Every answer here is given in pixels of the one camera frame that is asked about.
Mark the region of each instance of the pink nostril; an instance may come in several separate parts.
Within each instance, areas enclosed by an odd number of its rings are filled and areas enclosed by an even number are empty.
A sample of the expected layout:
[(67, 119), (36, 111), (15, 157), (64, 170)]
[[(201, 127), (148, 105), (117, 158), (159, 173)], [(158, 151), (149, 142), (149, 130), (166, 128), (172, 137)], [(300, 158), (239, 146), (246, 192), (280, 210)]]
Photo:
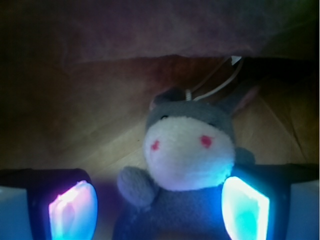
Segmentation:
[(213, 141), (213, 137), (209, 137), (206, 135), (203, 135), (200, 137), (200, 141), (202, 146), (204, 146), (206, 149), (210, 148), (210, 146), (212, 145), (212, 141)]
[(153, 151), (157, 151), (157, 150), (159, 149), (159, 144), (160, 144), (160, 142), (159, 142), (158, 140), (156, 140), (156, 141), (154, 142), (154, 144), (151, 145), (151, 149), (152, 149)]

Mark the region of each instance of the gray plush toy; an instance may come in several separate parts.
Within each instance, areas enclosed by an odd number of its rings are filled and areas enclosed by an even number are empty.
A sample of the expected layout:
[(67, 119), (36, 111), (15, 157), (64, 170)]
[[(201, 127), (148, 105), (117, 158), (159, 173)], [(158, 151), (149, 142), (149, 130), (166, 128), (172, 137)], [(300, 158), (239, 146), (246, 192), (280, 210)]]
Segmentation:
[(230, 239), (222, 186), (235, 163), (255, 162), (251, 152), (235, 146), (231, 115), (256, 93), (246, 82), (215, 106), (185, 101), (177, 88), (154, 99), (143, 144), (148, 169), (128, 166), (118, 175), (128, 204), (115, 224), (114, 240), (151, 240), (163, 233)]

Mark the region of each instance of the led light panel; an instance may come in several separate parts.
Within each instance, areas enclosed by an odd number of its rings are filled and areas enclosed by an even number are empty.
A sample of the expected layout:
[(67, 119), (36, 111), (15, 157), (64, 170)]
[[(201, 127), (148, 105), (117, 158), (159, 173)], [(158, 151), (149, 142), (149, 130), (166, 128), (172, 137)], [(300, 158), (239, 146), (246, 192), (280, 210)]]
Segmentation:
[(52, 240), (92, 239), (98, 214), (94, 187), (80, 181), (49, 204)]
[(222, 215), (233, 240), (267, 238), (270, 200), (236, 176), (229, 177), (222, 189)]

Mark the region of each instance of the pink light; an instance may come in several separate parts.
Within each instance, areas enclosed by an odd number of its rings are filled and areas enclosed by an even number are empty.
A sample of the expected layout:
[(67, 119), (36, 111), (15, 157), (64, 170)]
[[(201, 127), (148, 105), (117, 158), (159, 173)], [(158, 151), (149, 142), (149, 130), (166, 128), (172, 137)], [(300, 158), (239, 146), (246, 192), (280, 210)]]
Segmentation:
[(53, 240), (91, 239), (94, 235), (98, 201), (94, 187), (80, 181), (49, 204)]

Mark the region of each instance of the wooden floor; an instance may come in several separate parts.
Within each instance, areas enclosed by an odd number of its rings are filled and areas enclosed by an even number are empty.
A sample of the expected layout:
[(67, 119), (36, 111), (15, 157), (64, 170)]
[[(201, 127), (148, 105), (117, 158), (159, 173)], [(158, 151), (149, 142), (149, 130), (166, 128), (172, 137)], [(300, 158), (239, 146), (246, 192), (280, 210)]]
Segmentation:
[[(167, 56), (65, 69), (32, 59), (3, 64), (0, 169), (86, 170), (99, 200), (95, 239), (110, 239), (122, 205), (116, 175), (124, 166), (145, 167), (142, 144), (153, 96), (170, 86), (191, 88), (220, 60)], [(232, 72), (226, 63), (202, 92)], [(237, 145), (252, 151), (258, 164), (319, 163), (319, 77), (262, 77), (259, 96), (234, 117)]]

